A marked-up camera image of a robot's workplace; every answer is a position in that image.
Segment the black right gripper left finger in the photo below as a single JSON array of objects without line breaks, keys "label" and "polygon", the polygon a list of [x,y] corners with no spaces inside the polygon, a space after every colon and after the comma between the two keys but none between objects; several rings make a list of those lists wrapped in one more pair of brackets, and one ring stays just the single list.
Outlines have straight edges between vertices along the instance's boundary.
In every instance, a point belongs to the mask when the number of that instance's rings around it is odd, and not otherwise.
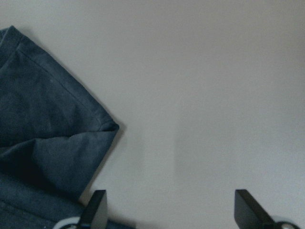
[{"label": "black right gripper left finger", "polygon": [[78,221],[77,228],[105,229],[107,221],[107,192],[106,190],[96,190],[83,211]]}]

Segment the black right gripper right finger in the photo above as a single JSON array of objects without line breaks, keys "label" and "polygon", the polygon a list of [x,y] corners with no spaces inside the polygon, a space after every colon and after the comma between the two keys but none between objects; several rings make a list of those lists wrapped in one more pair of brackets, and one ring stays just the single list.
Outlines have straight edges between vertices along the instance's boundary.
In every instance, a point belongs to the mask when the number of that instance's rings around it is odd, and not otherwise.
[{"label": "black right gripper right finger", "polygon": [[239,229],[275,229],[276,222],[246,189],[234,193],[234,220]]}]

